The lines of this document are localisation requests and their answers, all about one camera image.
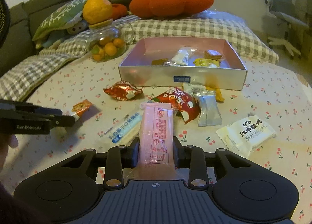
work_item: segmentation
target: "pink box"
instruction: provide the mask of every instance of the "pink box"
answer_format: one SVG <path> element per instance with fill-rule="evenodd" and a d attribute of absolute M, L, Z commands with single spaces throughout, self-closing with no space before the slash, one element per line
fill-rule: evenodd
<path fill-rule="evenodd" d="M 188 66 L 151 66 L 153 60 L 173 58 L 182 46 L 197 48 Z M 205 50 L 216 50 L 226 61 L 222 68 L 192 66 Z M 224 39 L 205 37 L 150 37 L 141 39 L 119 65 L 122 80 L 136 86 L 177 86 L 201 84 L 220 89 L 242 90 L 247 69 Z"/>

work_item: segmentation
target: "cherry print bedsheet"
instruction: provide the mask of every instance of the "cherry print bedsheet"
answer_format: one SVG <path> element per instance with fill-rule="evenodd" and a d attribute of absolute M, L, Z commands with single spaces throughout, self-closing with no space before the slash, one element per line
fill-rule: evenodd
<path fill-rule="evenodd" d="M 28 100 L 69 114 L 72 106 L 88 99 L 94 107 L 71 128 L 55 128 L 50 135 L 18 135 L 19 147 L 10 149 L 1 182 L 10 193 L 23 179 L 86 148 L 105 152 L 114 146 L 104 132 L 142 101 L 163 93 L 167 87 L 144 87 L 141 99 L 116 101 L 103 88 L 120 80 L 118 65 L 123 55 L 95 63 L 89 55 L 68 64 L 42 84 Z M 216 130 L 254 112 L 277 132 L 275 139 L 263 143 L 250 160 L 290 179 L 300 200 L 292 220 L 309 223 L 312 219 L 312 104 L 294 72 L 269 63 L 243 58 L 248 75 L 242 91 L 222 90 L 224 103 L 218 104 L 223 124 L 198 127 L 197 119 L 184 124 L 174 118 L 174 135 L 183 145 L 195 145 L 206 152 L 224 148 Z M 99 169 L 101 182 L 104 169 Z M 215 183 L 209 169 L 210 183 Z"/>

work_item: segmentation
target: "gray sofa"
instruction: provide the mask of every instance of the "gray sofa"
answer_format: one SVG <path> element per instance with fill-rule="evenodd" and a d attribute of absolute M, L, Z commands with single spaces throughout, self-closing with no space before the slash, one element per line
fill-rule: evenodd
<path fill-rule="evenodd" d="M 11 23 L 0 49 L 0 77 L 31 55 L 36 54 L 32 37 L 51 13 L 71 0 L 30 0 L 10 9 Z"/>

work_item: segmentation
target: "chair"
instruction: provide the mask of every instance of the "chair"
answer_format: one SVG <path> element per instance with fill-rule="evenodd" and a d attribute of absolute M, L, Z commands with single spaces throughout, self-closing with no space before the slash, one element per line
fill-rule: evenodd
<path fill-rule="evenodd" d="M 292 4 L 292 0 L 266 0 L 266 4 L 269 4 L 269 12 L 287 23 L 288 29 L 291 29 L 292 25 L 300 26 L 304 29 L 309 29 L 309 26 L 304 22 L 296 18 L 295 6 Z M 273 45 L 284 45 L 287 51 L 290 53 L 291 58 L 294 58 L 294 52 L 301 57 L 301 52 L 290 44 L 287 40 L 288 31 L 286 31 L 284 39 L 268 37 L 269 47 Z"/>

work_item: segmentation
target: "green leaf pillow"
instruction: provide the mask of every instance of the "green leaf pillow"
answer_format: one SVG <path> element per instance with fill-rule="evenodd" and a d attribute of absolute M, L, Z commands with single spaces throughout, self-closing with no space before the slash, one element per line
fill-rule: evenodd
<path fill-rule="evenodd" d="M 48 16 L 38 27 L 33 41 L 45 37 L 53 30 L 65 30 L 81 21 L 82 9 L 87 0 L 73 0 Z"/>

